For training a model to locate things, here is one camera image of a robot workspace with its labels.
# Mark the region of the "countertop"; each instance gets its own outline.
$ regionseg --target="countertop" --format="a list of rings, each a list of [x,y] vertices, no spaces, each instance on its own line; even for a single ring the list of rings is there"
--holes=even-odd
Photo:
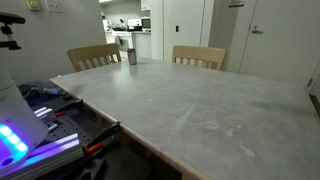
[[[318,116],[302,86],[151,59],[51,81],[213,179],[320,179]]]
[[[143,31],[132,31],[133,34],[145,34],[145,35],[151,35],[151,32],[143,32]]]

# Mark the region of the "cabinet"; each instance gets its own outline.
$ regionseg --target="cabinet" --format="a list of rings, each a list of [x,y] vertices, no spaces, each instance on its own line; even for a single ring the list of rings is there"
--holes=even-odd
[[[111,32],[106,32],[106,40],[107,40],[107,44],[114,43],[114,37],[112,37]]]
[[[150,0],[141,0],[141,11],[150,11]]]
[[[134,34],[135,49],[138,58],[152,58],[151,34]]]
[[[151,0],[153,59],[171,61],[174,45],[207,47],[213,5],[214,0]]]

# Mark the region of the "chair backrest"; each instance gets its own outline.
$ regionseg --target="chair backrest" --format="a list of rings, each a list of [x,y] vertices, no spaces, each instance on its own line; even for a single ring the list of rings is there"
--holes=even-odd
[[[180,59],[180,64],[201,66],[210,69],[221,69],[226,50],[210,47],[194,47],[194,46],[174,46],[172,53],[172,62],[177,63]]]
[[[121,62],[119,48],[115,43],[68,49],[67,54],[77,72],[116,63],[114,56]]]

